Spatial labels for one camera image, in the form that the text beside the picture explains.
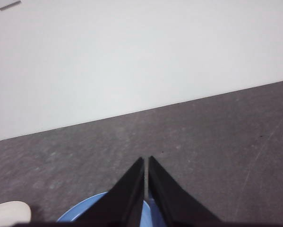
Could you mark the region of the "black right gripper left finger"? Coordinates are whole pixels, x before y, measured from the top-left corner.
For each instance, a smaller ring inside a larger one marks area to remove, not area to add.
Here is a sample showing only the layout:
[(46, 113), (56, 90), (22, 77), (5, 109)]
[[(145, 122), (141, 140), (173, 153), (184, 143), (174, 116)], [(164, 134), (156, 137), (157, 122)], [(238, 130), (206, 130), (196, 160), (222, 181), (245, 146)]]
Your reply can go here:
[(140, 157), (101, 199), (75, 221), (82, 224), (139, 224), (144, 175), (145, 162)]

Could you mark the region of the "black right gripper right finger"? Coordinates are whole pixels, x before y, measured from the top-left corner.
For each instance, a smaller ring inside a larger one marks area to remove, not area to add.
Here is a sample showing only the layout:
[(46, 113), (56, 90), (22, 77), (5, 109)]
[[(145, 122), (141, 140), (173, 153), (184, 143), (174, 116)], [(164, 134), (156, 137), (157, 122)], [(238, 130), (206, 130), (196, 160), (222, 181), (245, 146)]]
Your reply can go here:
[(220, 224), (222, 221), (189, 195), (151, 156), (148, 165), (148, 188), (165, 224)]

